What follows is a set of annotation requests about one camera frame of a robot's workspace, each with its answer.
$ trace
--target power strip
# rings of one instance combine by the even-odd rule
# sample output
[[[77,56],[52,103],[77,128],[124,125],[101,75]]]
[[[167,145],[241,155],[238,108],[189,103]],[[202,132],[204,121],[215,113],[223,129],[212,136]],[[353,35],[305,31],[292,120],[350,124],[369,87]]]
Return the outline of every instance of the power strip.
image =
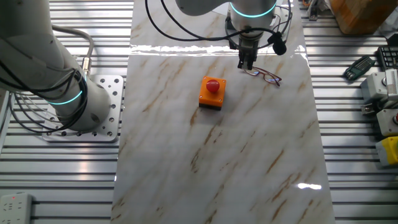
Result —
[[[32,196],[5,195],[0,198],[0,224],[29,224]]]

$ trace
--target emergency stop button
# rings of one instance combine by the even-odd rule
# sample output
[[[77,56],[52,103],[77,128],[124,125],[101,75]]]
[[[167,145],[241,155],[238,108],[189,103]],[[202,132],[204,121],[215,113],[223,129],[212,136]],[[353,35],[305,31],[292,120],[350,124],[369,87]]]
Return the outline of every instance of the emergency stop button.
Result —
[[[212,93],[216,93],[220,89],[220,83],[217,80],[209,80],[206,89]]]

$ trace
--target black device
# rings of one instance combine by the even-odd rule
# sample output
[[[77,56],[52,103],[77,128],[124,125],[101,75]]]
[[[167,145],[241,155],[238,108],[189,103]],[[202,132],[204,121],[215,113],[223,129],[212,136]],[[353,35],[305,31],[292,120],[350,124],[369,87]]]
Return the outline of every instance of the black device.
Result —
[[[344,77],[349,81],[357,80],[359,77],[363,76],[371,67],[376,63],[369,56],[365,55],[355,61],[347,70],[344,72]]]
[[[398,67],[398,46],[382,46],[377,50],[377,59],[383,71]]]

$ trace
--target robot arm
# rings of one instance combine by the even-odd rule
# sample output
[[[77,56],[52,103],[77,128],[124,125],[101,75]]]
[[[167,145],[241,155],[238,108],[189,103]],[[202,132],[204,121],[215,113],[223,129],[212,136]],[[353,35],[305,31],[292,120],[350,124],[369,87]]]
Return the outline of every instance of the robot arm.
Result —
[[[210,12],[223,3],[231,3],[231,22],[235,30],[250,28],[269,29],[274,17],[276,0],[176,0],[182,12],[189,16],[199,16]],[[239,35],[238,68],[252,69],[257,59],[257,48],[263,32],[253,31]],[[284,54],[282,49],[277,54]]]
[[[61,85],[68,77],[69,85]],[[106,90],[86,76],[54,36],[48,0],[0,1],[0,78],[5,90],[40,93],[59,117],[68,118],[60,119],[64,126],[75,131],[97,127],[109,113]]]

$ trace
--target white marble table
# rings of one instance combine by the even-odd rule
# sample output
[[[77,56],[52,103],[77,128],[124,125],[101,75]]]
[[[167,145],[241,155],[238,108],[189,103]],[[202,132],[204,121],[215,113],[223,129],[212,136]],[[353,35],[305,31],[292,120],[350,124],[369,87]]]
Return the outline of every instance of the white marble table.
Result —
[[[167,33],[188,37],[149,0]],[[215,12],[188,29],[224,34]],[[330,189],[297,3],[288,52],[259,52],[256,66],[283,78],[277,88],[236,68],[227,41],[176,42],[134,3],[112,224],[334,223]],[[203,76],[227,80],[221,111],[198,107]]]

